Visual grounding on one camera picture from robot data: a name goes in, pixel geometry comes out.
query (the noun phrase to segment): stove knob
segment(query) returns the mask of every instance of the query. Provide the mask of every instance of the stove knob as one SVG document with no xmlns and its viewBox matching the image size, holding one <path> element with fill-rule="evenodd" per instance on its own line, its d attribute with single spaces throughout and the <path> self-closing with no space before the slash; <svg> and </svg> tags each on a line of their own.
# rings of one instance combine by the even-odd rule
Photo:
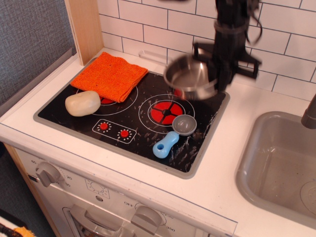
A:
<svg viewBox="0 0 316 237">
<path fill-rule="evenodd" d="M 56 183 L 60 177 L 59 171 L 51 164 L 47 162 L 40 163 L 36 169 L 36 175 L 41 183 L 48 187 L 50 184 Z"/>
<path fill-rule="evenodd" d="M 146 206 L 140 206 L 134 214 L 131 223 L 154 235 L 162 224 L 161 216 Z"/>
</svg>

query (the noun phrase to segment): faucet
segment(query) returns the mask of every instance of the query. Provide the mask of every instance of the faucet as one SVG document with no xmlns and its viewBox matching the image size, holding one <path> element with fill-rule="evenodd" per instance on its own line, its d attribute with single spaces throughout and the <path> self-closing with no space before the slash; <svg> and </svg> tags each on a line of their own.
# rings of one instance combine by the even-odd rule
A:
<svg viewBox="0 0 316 237">
<path fill-rule="evenodd" d="M 316 95 L 311 100 L 308 108 L 305 110 L 301 123 L 307 128 L 316 129 Z"/>
</svg>

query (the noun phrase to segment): stainless steel pot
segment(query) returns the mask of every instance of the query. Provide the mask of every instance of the stainless steel pot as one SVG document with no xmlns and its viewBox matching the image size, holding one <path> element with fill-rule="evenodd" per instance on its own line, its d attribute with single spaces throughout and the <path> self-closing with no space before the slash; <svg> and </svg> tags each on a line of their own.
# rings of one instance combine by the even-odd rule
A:
<svg viewBox="0 0 316 237">
<path fill-rule="evenodd" d="M 217 79 L 208 81 L 207 64 L 192 54 L 181 56 L 164 71 L 165 82 L 174 94 L 186 100 L 204 100 L 217 94 Z"/>
</svg>

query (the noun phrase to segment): wooden edge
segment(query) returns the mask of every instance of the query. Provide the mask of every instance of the wooden edge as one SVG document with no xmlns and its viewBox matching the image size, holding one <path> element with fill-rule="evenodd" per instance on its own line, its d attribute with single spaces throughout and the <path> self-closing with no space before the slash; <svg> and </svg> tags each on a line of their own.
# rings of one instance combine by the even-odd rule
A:
<svg viewBox="0 0 316 237">
<path fill-rule="evenodd" d="M 48 223 L 50 224 L 51 228 L 53 229 L 54 233 L 56 234 L 57 237 L 61 237 L 61 235 L 59 234 L 53 220 L 51 219 L 50 215 L 48 214 L 48 211 L 44 205 L 44 203 L 42 202 L 35 186 L 33 185 L 33 183 L 30 181 L 29 177 L 28 177 L 28 174 L 19 158 L 19 155 L 17 154 L 16 150 L 8 145 L 8 144 L 5 144 L 5 147 L 6 149 L 8 150 L 10 156 L 12 157 L 15 165 L 17 166 L 18 170 L 20 171 L 25 183 L 27 184 L 27 186 L 29 187 L 31 193 L 33 194 L 36 202 L 39 204 L 39 207 L 41 208 L 44 216 L 46 217 Z"/>
<path fill-rule="evenodd" d="M 86 65 L 103 47 L 97 0 L 65 0 L 80 64 Z"/>
</svg>

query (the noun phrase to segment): toy stove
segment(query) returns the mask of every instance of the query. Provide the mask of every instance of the toy stove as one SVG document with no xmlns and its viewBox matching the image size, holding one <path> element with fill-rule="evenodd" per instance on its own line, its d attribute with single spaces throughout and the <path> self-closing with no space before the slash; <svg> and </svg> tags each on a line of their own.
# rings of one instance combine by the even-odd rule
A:
<svg viewBox="0 0 316 237">
<path fill-rule="evenodd" d="M 66 85 L 34 116 L 40 123 L 87 142 L 146 163 L 182 178 L 191 177 L 199 164 L 228 101 L 226 93 L 203 101 L 182 100 L 172 94 L 163 77 L 148 73 L 122 103 L 101 98 L 101 107 L 91 115 L 71 116 L 65 107 L 68 96 L 80 92 Z M 182 114 L 197 120 L 197 129 L 180 136 L 167 158 L 153 154 L 153 145 L 172 131 L 173 119 Z"/>
</svg>

